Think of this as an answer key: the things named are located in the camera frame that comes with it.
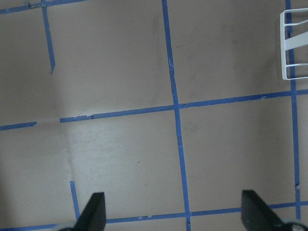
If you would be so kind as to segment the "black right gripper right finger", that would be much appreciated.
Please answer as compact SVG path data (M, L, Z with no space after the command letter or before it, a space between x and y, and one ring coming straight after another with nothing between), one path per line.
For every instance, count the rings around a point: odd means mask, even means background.
M253 190L242 190L241 221L247 231L283 231L284 222Z

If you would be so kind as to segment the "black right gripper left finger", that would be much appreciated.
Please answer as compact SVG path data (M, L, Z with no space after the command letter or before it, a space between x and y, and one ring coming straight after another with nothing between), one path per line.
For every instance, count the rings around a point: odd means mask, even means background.
M106 226L106 207L103 192L93 193L79 219L75 231L103 231Z

